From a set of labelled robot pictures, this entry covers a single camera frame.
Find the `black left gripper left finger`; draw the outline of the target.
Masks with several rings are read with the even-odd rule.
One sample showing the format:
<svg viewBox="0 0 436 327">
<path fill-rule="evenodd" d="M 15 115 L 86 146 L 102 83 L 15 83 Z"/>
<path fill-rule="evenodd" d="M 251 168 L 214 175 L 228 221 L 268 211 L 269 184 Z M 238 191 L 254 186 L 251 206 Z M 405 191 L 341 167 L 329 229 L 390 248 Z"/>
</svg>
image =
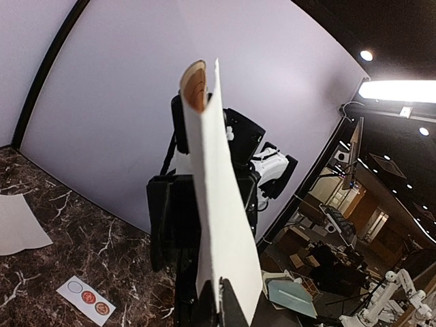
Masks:
<svg viewBox="0 0 436 327">
<path fill-rule="evenodd" d="M 218 326 L 217 308 L 211 281 L 206 281 L 196 303 L 196 326 Z"/>
</svg>

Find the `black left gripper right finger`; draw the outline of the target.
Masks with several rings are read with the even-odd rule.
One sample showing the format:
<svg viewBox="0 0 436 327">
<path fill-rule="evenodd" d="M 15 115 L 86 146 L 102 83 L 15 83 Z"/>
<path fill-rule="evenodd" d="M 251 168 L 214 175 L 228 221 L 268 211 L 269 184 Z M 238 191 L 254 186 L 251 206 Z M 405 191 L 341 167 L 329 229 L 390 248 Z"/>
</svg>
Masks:
<svg viewBox="0 0 436 327">
<path fill-rule="evenodd" d="M 219 281 L 219 325 L 222 327 L 248 327 L 247 320 L 228 279 Z"/>
</svg>

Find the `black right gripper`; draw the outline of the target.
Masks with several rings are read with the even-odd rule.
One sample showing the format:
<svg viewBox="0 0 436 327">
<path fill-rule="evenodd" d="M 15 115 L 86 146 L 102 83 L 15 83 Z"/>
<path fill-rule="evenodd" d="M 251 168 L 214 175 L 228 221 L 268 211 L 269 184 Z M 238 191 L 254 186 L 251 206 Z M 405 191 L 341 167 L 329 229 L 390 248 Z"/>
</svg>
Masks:
<svg viewBox="0 0 436 327">
<path fill-rule="evenodd" d="M 212 307 L 219 302 L 219 280 L 227 279 L 243 313 L 254 313 L 260 296 L 260 264 L 253 233 L 257 223 L 257 181 L 237 174 L 237 186 L 220 188 L 225 198 L 211 222 L 202 226 L 190 175 L 153 177 L 146 186 L 151 218 L 154 271 L 178 251 L 176 309 L 188 313 L 207 281 Z"/>
</svg>

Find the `beige lined letter paper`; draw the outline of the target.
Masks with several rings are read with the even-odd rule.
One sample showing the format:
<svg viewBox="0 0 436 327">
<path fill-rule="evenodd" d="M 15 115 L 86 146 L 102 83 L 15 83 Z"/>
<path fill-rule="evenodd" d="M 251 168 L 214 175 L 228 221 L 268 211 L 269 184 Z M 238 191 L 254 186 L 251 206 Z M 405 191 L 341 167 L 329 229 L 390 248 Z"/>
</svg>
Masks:
<svg viewBox="0 0 436 327">
<path fill-rule="evenodd" d="M 251 324 L 262 292 L 262 275 L 232 167 L 219 66 L 215 66 L 215 88 L 210 97 L 203 60 L 185 70 L 180 95 L 202 228 L 196 288 L 201 290 L 211 283 L 212 304 L 219 309 L 220 283 L 230 282 L 244 321 Z"/>
</svg>

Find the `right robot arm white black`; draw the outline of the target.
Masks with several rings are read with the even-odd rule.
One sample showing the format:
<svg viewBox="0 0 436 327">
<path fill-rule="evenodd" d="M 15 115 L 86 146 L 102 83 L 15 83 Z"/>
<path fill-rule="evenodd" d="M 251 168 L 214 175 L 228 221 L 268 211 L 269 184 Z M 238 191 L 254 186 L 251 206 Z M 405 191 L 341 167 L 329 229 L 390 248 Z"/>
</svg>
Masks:
<svg viewBox="0 0 436 327">
<path fill-rule="evenodd" d="M 174 133 L 159 175 L 146 186 L 151 220 L 151 261 L 159 271 L 177 249 L 178 259 L 175 309 L 188 315 L 196 302 L 196 269 L 200 246 L 200 218 L 190 172 L 180 167 L 170 170 L 173 157 L 184 159 L 189 153 L 180 97 L 172 102 Z M 284 155 L 270 142 L 262 143 L 265 131 L 241 113 L 223 111 L 224 124 L 249 226 L 257 230 L 258 214 L 268 208 L 270 200 L 283 192 L 298 162 Z"/>
</svg>

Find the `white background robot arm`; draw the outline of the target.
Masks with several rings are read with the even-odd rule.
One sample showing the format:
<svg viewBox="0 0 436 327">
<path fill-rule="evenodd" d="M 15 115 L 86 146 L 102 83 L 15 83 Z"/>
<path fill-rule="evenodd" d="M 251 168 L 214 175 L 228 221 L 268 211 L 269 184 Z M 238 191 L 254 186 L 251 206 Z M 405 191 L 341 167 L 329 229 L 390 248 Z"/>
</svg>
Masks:
<svg viewBox="0 0 436 327">
<path fill-rule="evenodd" d="M 406 299 L 423 316 L 425 322 L 435 318 L 435 310 L 424 303 L 426 298 L 425 291 L 415 288 L 409 273 L 405 269 L 400 269 L 398 272 L 388 271 L 385 274 L 385 280 L 387 282 L 386 287 L 372 304 L 367 308 L 361 309 L 353 316 L 341 315 L 339 317 L 342 326 L 375 326 L 384 307 L 389 303 L 400 286 L 405 292 Z"/>
</svg>

